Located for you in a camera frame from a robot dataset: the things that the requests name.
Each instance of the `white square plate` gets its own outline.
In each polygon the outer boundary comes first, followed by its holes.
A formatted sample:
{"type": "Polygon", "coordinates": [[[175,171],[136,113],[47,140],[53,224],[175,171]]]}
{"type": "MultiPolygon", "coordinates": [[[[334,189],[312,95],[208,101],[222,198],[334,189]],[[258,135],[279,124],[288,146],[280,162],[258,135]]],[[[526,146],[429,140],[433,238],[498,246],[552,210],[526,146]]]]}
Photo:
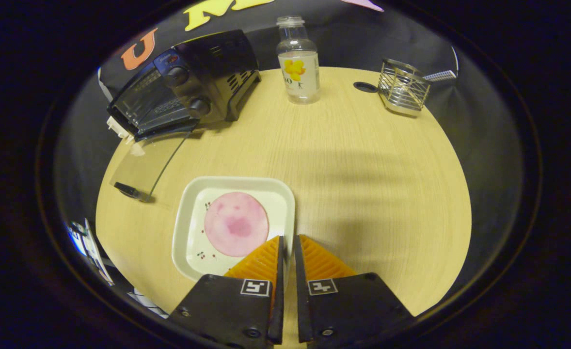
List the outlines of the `white square plate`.
{"type": "Polygon", "coordinates": [[[197,177],[184,188],[171,248],[175,267],[187,278],[199,280],[204,274],[223,275],[244,258],[222,254],[204,234],[204,217],[210,203],[234,191],[249,194],[264,206],[269,227],[267,241],[284,237],[287,275],[294,236],[294,195],[282,181],[261,177],[197,177]]]}

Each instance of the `wooden table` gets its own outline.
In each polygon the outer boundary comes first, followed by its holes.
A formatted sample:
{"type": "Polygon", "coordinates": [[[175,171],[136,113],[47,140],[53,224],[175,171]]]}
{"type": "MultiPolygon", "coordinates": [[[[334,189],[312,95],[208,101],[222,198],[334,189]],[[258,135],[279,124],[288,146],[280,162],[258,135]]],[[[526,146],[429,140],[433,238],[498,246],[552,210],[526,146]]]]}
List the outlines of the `wooden table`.
{"type": "MultiPolygon", "coordinates": [[[[357,272],[377,272],[412,315],[454,282],[469,247],[471,210],[458,157],[438,122],[427,109],[416,118],[390,113],[378,94],[353,87],[376,85],[375,71],[321,67],[320,76],[321,99],[301,106],[288,102],[278,69],[262,71],[238,121],[181,146],[154,190],[155,203],[129,199],[109,183],[130,148],[118,146],[100,189],[96,234],[119,271],[164,311],[194,285],[175,269],[171,240],[182,192],[198,176],[283,181],[296,199],[297,234],[357,272]]],[[[284,347],[304,347],[294,271],[284,347]]]]}

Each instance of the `metal utensil holder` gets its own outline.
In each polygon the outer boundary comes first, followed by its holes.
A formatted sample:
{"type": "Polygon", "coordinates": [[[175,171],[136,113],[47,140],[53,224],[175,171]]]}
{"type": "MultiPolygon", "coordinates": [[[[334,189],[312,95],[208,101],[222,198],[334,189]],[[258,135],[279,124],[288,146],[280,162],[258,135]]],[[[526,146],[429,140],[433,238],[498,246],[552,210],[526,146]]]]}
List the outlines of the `metal utensil holder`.
{"type": "Polygon", "coordinates": [[[417,115],[423,109],[431,82],[409,64],[384,58],[378,93],[392,112],[417,115]]]}

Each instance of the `plastic bottle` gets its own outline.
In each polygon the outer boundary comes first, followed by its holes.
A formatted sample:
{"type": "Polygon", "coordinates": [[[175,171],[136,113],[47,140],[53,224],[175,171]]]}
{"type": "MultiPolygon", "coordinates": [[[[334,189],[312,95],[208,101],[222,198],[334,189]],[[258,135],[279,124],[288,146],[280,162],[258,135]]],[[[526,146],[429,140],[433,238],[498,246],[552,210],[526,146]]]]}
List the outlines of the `plastic bottle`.
{"type": "Polygon", "coordinates": [[[301,16],[277,18],[281,42],[277,45],[279,66],[290,102],[310,104],[319,100],[318,48],[307,37],[301,16]]]}

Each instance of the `toaster oven knob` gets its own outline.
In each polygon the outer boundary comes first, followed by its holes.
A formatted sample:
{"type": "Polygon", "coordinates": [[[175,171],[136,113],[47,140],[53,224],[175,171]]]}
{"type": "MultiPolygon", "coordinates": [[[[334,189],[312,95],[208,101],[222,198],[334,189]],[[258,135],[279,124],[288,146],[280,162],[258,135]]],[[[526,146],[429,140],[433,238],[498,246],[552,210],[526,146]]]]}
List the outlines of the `toaster oven knob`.
{"type": "Polygon", "coordinates": [[[175,66],[164,76],[165,85],[174,88],[184,84],[189,79],[189,71],[181,66],[175,66]]]}
{"type": "Polygon", "coordinates": [[[199,119],[210,113],[210,102],[202,98],[195,98],[189,104],[189,113],[191,117],[199,119]]]}

